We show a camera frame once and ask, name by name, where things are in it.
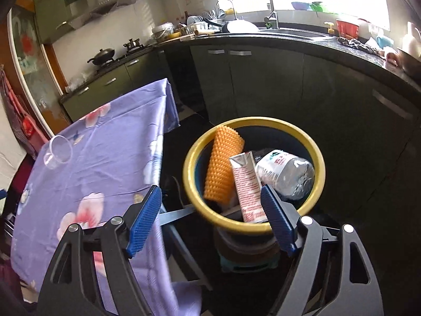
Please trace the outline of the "dark bowl on counter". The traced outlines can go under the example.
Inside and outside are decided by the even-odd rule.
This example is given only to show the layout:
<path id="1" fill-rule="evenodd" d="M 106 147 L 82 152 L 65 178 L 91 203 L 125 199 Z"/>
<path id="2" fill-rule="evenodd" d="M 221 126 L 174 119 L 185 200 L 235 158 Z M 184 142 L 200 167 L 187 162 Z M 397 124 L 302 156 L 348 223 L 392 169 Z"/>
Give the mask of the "dark bowl on counter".
<path id="1" fill-rule="evenodd" d="M 400 60 L 400 67 L 403 71 L 416 81 L 421 77 L 421 63 L 418 59 L 398 48 L 398 57 Z"/>

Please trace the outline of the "clear plastic water bottle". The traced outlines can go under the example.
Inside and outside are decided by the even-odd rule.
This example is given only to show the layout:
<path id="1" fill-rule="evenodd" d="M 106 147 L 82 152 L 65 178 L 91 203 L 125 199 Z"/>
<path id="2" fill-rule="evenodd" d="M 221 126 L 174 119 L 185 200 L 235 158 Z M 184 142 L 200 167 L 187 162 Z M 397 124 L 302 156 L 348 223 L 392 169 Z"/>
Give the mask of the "clear plastic water bottle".
<path id="1" fill-rule="evenodd" d="M 270 185 L 287 200 L 300 200 L 313 187 L 313 164 L 285 151 L 273 150 L 265 154 L 255 169 L 262 184 Z"/>

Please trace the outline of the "black wok on stove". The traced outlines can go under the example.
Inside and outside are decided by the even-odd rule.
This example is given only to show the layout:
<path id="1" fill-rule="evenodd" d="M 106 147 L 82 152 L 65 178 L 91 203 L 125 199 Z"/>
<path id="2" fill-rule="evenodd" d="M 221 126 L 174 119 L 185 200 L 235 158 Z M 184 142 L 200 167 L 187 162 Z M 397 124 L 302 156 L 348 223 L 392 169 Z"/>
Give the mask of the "black wok on stove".
<path id="1" fill-rule="evenodd" d="M 103 64 L 112 61 L 115 55 L 113 48 L 101 49 L 93 58 L 90 58 L 87 63 L 93 63 L 95 66 L 102 66 Z"/>

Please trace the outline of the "red white milk carton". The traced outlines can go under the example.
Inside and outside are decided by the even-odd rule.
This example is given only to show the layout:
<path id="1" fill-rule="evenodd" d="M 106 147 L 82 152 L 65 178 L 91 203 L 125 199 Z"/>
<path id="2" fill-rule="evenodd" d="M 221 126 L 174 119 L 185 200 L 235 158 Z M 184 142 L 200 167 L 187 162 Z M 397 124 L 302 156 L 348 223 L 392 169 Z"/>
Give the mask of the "red white milk carton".
<path id="1" fill-rule="evenodd" d="M 245 223 L 265 223 L 268 221 L 260 202 L 261 182 L 255 171 L 253 154 L 240 153 L 229 158 L 238 201 Z"/>

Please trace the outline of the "red checked apron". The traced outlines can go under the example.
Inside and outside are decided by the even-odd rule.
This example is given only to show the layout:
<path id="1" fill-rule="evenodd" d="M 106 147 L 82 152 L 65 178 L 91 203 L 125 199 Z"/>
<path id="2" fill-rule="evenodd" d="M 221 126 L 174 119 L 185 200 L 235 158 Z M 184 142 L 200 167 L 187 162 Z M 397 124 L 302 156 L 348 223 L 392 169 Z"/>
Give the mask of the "red checked apron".
<path id="1" fill-rule="evenodd" d="M 36 160 L 48 139 L 38 128 L 32 116 L 21 105 L 6 77 L 3 66 L 1 66 L 1 98 L 16 140 L 26 153 Z"/>

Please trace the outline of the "steel sink basin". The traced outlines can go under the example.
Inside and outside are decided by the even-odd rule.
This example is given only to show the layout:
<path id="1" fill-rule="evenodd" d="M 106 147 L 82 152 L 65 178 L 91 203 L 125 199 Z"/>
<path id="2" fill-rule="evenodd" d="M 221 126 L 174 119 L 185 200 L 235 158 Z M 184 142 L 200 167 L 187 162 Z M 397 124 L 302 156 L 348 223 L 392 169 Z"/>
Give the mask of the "steel sink basin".
<path id="1" fill-rule="evenodd" d="M 296 38 L 308 41 L 333 41 L 336 40 L 336 36 L 331 36 L 326 33 L 319 33 L 316 31 L 307 31 L 302 29 L 290 29 L 290 28 L 279 28 L 279 29 L 261 29 L 261 33 L 273 36 Z"/>

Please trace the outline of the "steel range hood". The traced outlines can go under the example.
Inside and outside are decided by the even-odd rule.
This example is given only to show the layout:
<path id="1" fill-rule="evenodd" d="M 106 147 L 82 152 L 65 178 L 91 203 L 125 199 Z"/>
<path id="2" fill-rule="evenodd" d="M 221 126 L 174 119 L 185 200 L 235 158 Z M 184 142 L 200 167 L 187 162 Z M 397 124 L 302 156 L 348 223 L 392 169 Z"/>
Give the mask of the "steel range hood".
<path id="1" fill-rule="evenodd" d="M 137 0 L 77 0 L 70 4 L 71 18 L 66 22 L 72 29 L 114 12 L 120 7 L 134 4 Z"/>

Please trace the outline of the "small steel pot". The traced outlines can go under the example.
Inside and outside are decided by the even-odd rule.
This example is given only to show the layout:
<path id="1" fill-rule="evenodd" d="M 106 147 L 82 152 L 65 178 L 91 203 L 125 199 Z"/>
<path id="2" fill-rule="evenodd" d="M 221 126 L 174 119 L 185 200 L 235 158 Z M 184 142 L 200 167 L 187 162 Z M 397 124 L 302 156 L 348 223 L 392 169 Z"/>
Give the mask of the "small steel pot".
<path id="1" fill-rule="evenodd" d="M 139 38 L 137 39 L 130 39 L 127 43 L 123 45 L 128 53 L 133 51 L 141 50 L 144 48 Z"/>

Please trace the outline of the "clear plastic cup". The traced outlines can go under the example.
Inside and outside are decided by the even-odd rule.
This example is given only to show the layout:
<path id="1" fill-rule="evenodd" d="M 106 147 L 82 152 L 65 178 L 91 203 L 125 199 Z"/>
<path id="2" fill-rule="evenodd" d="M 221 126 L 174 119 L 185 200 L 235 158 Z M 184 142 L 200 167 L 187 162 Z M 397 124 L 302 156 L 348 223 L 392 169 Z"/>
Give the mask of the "clear plastic cup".
<path id="1" fill-rule="evenodd" d="M 64 136 L 56 135 L 48 142 L 43 163 L 46 168 L 53 170 L 69 163 L 72 156 L 73 147 L 70 141 Z"/>

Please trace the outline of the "orange bumpy foam pad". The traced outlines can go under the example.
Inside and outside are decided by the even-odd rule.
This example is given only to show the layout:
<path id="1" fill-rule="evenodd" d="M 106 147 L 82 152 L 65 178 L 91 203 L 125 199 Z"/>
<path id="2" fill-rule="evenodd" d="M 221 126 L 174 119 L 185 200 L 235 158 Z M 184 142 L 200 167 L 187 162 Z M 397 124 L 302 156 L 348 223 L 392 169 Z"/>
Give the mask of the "orange bumpy foam pad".
<path id="1" fill-rule="evenodd" d="M 245 141 L 234 129 L 218 126 L 206 173 L 204 198 L 227 205 L 233 195 L 234 178 L 230 157 L 243 152 Z"/>

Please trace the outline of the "white dish rack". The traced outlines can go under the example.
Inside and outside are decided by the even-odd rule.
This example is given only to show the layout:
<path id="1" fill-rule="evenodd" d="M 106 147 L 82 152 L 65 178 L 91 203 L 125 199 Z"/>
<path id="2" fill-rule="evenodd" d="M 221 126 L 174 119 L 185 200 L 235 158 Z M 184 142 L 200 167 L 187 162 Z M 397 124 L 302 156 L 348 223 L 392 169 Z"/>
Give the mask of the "white dish rack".
<path id="1" fill-rule="evenodd" d="M 186 22 L 188 31 L 196 35 L 215 34 L 218 31 L 216 26 L 210 25 L 202 16 L 189 16 Z"/>

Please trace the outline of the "purple floral tablecloth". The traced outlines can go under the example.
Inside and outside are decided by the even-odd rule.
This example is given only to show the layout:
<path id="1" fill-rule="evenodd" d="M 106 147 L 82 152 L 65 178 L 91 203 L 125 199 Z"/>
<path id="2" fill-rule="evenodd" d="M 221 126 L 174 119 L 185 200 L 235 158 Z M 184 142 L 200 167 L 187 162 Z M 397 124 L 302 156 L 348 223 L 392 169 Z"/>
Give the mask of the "purple floral tablecloth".
<path id="1" fill-rule="evenodd" d="M 104 225 L 158 185 L 163 136 L 178 126 L 167 79 L 152 82 L 98 107 L 59 135 L 72 147 L 71 161 L 44 166 L 45 144 L 18 204 L 11 265 L 36 291 L 60 239 L 72 224 Z"/>

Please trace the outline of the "yellow rimmed trash bin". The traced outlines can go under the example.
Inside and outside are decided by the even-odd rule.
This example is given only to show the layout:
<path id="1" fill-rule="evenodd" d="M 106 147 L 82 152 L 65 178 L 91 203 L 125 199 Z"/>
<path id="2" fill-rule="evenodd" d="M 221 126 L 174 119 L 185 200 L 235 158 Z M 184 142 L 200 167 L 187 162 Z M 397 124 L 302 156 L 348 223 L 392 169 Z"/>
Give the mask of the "yellow rimmed trash bin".
<path id="1" fill-rule="evenodd" d="M 237 118 L 213 127 L 193 144 L 183 166 L 184 188 L 197 212 L 232 233 L 271 233 L 260 203 L 265 183 L 284 198 L 302 199 L 301 216 L 325 185 L 315 141 L 276 118 Z"/>

